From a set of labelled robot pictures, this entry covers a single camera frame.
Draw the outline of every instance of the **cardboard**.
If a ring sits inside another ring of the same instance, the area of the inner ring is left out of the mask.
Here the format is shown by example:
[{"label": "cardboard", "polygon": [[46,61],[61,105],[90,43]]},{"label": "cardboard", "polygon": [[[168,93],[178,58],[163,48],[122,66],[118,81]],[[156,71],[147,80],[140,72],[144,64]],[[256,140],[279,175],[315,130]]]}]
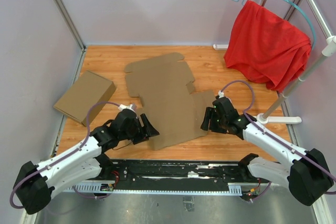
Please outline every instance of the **cardboard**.
[{"label": "cardboard", "polygon": [[[86,115],[89,109],[97,102],[108,101],[115,90],[116,86],[113,81],[91,71],[86,71],[55,103],[54,108],[83,126],[87,126]],[[91,111],[90,123],[104,105],[99,105]]]},{"label": "cardboard", "polygon": [[183,143],[207,132],[200,129],[205,109],[212,106],[212,90],[193,93],[195,78],[179,53],[132,62],[124,71],[131,97],[140,97],[145,113],[160,135],[150,138],[154,150]]}]

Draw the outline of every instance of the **metal rack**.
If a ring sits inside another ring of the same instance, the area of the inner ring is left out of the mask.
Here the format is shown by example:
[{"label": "metal rack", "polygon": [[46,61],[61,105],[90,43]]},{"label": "metal rack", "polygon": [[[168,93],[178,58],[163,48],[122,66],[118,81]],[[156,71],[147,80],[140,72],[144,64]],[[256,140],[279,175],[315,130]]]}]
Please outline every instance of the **metal rack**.
[{"label": "metal rack", "polygon": [[[279,107],[285,100],[288,98],[295,90],[297,87],[299,87],[306,79],[308,76],[310,76],[315,69],[317,69],[329,56],[334,54],[336,52],[336,39],[334,36],[334,33],[332,32],[332,29],[328,22],[326,21],[320,7],[318,6],[316,0],[307,0],[310,9],[314,13],[314,16],[321,27],[325,38],[327,39],[328,45],[326,48],[321,52],[321,55],[319,56],[318,59],[315,60],[315,62],[308,67],[302,75],[294,81],[289,87],[282,93],[280,94],[279,98],[277,101],[275,101],[270,108],[262,115],[258,117],[260,119],[261,123],[267,123],[268,122],[268,117],[273,113],[273,111]],[[287,120],[284,121],[285,123],[299,123],[301,120],[293,120],[293,122],[290,121],[290,118],[287,118]]]},{"label": "metal rack", "polygon": [[[267,0],[261,0],[260,5],[264,6]],[[299,5],[301,0],[293,0],[293,2],[296,5]],[[269,109],[262,114],[259,114],[257,116],[257,119],[260,123],[266,124],[266,123],[286,123],[286,124],[297,124],[301,123],[302,119],[298,116],[270,116],[273,111],[277,109],[285,100],[307,79],[308,76],[310,76],[315,69],[317,69],[329,56],[333,55],[336,52],[336,37],[326,21],[320,7],[318,6],[316,0],[307,0],[310,9],[314,13],[314,16],[322,29],[325,38],[327,39],[327,46],[322,50],[321,55],[318,57],[315,62],[309,66],[301,75],[300,77],[294,81],[292,84],[290,84],[286,90],[279,94],[279,98],[269,107]],[[289,20],[290,17],[293,15],[294,11],[296,9],[291,6],[284,19]],[[214,44],[214,49],[215,50],[226,50],[228,48],[228,44],[225,45],[217,45]]]}]

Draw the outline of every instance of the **white wall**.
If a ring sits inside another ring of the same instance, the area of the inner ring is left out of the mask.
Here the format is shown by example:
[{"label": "white wall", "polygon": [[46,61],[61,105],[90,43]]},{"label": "white wall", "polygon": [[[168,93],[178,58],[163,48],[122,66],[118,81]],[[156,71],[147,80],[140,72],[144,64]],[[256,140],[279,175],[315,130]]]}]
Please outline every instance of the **white wall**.
[{"label": "white wall", "polygon": [[[336,2],[317,0],[333,31],[336,31]],[[326,46],[325,37],[317,24],[306,1],[300,5],[313,21],[317,31],[316,47],[311,53],[310,62],[315,60]],[[291,22],[308,35],[309,27],[298,12]],[[317,148],[325,155],[330,171],[336,174],[336,55],[326,60],[288,99],[292,115],[302,117],[302,123],[295,125],[299,143],[307,149]],[[336,221],[336,196],[327,196],[333,219]]]},{"label": "white wall", "polygon": [[63,1],[87,44],[228,42],[233,22],[242,8],[230,0]]},{"label": "white wall", "polygon": [[18,223],[11,189],[21,165],[50,154],[61,120],[52,107],[70,86],[80,50],[53,0],[0,6],[0,222]]}]

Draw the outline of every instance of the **white bracket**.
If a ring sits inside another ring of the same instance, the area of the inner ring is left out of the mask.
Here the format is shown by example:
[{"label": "white bracket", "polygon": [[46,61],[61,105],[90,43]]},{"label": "white bracket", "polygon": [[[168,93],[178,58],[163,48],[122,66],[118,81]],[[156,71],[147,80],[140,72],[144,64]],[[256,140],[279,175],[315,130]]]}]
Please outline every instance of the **white bracket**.
[{"label": "white bracket", "polygon": [[267,123],[286,123],[286,124],[298,124],[302,122],[299,116],[269,116],[266,119],[262,117],[262,113],[257,115],[257,120],[261,124]]},{"label": "white bracket", "polygon": [[213,47],[215,50],[226,50],[228,48],[228,44],[214,44]]}]

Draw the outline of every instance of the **red cloth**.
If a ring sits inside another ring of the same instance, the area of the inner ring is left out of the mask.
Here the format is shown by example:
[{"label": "red cloth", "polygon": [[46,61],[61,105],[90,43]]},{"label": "red cloth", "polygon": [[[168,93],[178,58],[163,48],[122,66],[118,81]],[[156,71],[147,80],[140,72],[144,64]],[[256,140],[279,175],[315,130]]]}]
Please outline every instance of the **red cloth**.
[{"label": "red cloth", "polygon": [[309,37],[288,21],[247,1],[233,25],[224,60],[248,80],[283,91],[304,71],[311,51]]}]

